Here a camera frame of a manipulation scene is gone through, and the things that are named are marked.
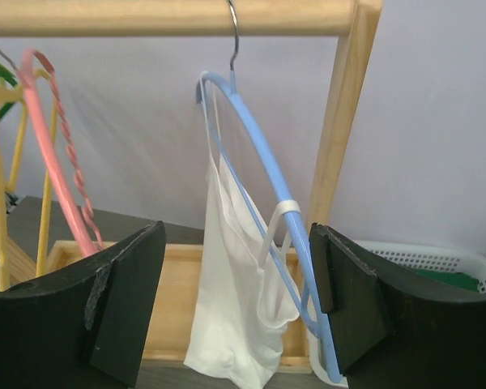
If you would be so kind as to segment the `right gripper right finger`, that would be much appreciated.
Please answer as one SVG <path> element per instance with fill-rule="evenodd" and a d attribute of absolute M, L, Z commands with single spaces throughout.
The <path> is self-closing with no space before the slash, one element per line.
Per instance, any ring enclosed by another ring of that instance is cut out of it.
<path fill-rule="evenodd" d="M 323 224 L 309 244 L 349 387 L 486 388 L 486 293 L 421 276 Z"/>

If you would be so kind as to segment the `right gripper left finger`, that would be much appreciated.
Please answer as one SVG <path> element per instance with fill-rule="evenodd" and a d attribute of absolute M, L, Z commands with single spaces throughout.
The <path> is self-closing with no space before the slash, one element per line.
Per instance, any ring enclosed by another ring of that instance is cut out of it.
<path fill-rule="evenodd" d="M 163 267 L 154 222 L 0 292 L 0 388 L 133 388 Z"/>

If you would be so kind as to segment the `light blue hanger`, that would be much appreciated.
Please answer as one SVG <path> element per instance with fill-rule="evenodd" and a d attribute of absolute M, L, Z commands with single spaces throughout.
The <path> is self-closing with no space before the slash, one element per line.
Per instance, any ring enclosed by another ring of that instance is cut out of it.
<path fill-rule="evenodd" d="M 241 184 L 224 150 L 220 136 L 217 96 L 223 96 L 239 117 L 252 142 L 259 160 L 275 192 L 277 204 L 269 221 L 259 226 L 263 237 L 262 254 L 270 254 L 299 311 L 299 317 L 308 331 L 322 344 L 325 361 L 322 371 L 333 383 L 342 383 L 328 318 L 321 312 L 315 284 L 309 239 L 301 219 L 298 203 L 292 198 L 283 173 L 266 137 L 237 91 L 234 74 L 223 77 L 214 72 L 203 72 L 198 80 L 197 102 L 201 106 L 209 153 L 226 156 L 230 169 Z"/>

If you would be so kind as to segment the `white tank top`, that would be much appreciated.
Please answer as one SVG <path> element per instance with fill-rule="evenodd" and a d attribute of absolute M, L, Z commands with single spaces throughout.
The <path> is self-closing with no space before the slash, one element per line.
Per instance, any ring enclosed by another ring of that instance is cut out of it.
<path fill-rule="evenodd" d="M 270 254 L 264 220 L 226 156 L 209 153 L 201 271 L 184 363 L 239 388 L 262 388 L 279 368 L 283 333 L 299 311 Z"/>

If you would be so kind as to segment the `yellow wooden hanger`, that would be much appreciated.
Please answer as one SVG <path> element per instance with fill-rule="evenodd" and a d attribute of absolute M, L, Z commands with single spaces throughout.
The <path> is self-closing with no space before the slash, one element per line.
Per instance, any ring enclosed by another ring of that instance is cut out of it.
<path fill-rule="evenodd" d="M 49 218 L 52 207 L 53 187 L 49 174 L 45 175 L 44 193 L 41 207 L 40 230 L 38 237 L 38 251 L 36 261 L 32 261 L 9 238 L 7 233 L 6 193 L 15 188 L 19 173 L 20 160 L 23 150 L 23 138 L 30 118 L 27 104 L 23 98 L 23 84 L 18 83 L 12 92 L 16 102 L 23 106 L 22 119 L 17 135 L 15 154 L 11 166 L 11 173 L 5 177 L 2 154 L 0 152 L 0 292 L 10 288 L 11 281 L 16 283 L 30 280 L 46 273 L 47 250 L 49 241 Z"/>

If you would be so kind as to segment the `dark green hanger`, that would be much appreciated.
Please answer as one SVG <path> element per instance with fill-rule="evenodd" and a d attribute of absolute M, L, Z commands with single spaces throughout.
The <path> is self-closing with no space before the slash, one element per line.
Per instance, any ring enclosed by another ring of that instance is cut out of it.
<path fill-rule="evenodd" d="M 10 71 L 10 78 L 6 81 L 0 79 L 0 121 L 9 113 L 16 103 L 16 97 L 12 92 L 18 85 L 16 76 Z"/>

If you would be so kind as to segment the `pink hanger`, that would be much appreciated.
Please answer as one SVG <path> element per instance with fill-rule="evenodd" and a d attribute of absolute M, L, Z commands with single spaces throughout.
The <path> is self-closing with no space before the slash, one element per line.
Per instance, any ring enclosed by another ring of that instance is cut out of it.
<path fill-rule="evenodd" d="M 45 115 L 41 107 L 41 99 L 36 85 L 34 61 L 37 60 L 49 74 L 49 87 L 53 93 L 54 107 L 60 118 L 62 134 L 66 140 L 66 153 L 74 168 L 73 180 L 78 192 L 83 198 L 83 206 L 79 207 L 72 195 L 70 185 L 61 167 L 55 151 Z M 102 250 L 103 240 L 100 230 L 94 221 L 92 202 L 85 191 L 83 171 L 79 166 L 75 145 L 70 135 L 70 127 L 66 120 L 60 92 L 55 77 L 55 69 L 49 59 L 36 49 L 26 49 L 21 60 L 17 75 L 23 84 L 23 98 L 27 103 L 32 126 L 40 146 L 41 155 L 49 171 L 49 176 L 55 189 L 60 207 L 66 218 L 81 253 L 84 256 L 93 255 Z"/>

